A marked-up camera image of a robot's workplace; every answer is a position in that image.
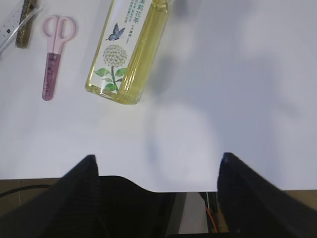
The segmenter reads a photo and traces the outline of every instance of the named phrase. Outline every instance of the green leaf illustration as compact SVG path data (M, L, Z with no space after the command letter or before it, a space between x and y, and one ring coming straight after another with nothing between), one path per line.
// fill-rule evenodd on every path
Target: green leaf illustration
M127 68L121 68L121 69L118 69L118 71L115 73L115 76L123 76L127 71Z
M112 92L112 91L116 90L116 86L114 84L112 84L112 83L109 83L109 84L107 84L105 86L105 90L109 91L109 92Z
M103 80L107 81L107 82L112 82L112 79L111 78L103 78Z
M100 77L104 77L104 76L106 76L109 73L110 73L110 71L107 70L106 68L101 68L101 69L95 71L95 74L100 76Z

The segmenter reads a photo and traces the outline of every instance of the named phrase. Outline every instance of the gold pen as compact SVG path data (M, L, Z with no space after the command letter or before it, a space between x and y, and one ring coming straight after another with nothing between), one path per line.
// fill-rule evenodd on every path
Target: gold pen
M24 0L20 23L36 8L37 0ZM30 19L19 31L16 36L15 45L18 48L27 48L30 40L33 20Z

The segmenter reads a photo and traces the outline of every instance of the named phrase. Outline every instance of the flower illustration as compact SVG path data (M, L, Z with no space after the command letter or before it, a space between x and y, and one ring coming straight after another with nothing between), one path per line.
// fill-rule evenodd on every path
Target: flower illustration
M109 92L116 91L118 93L117 83L122 82L122 77L125 75L127 69L120 68L114 73L114 68L124 65L127 61L128 54L123 47L119 45L110 45L105 49L103 57L105 64L111 67L111 72L106 68L100 68L95 71L95 74L103 77L105 81L109 82L104 90ZM111 74L111 78L104 78L108 74Z
M119 45L110 45L104 52L104 62L111 67L122 66L127 61L127 57L127 52Z

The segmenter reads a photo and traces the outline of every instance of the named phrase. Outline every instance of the scissor blade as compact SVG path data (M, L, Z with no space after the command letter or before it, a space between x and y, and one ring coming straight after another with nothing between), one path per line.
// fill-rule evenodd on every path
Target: scissor blade
M58 67L59 67L60 55L54 53L48 53L45 68L45 77L43 85L42 98L45 101L49 101L53 98L55 84L57 79Z

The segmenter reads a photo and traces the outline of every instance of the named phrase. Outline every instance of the orange wire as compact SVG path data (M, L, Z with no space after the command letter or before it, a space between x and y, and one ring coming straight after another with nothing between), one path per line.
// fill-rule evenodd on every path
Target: orange wire
M216 233L218 233L218 229L217 229L217 227L216 227L216 223L214 222L214 218L212 217L212 214L211 214L210 210L209 210L208 207L206 207L206 206L205 206L205 208L206 208L206 211L207 211L207 213L208 213L208 215L209 215L209 217L210 217L210 220L211 220L211 222L212 222L214 231L215 231Z

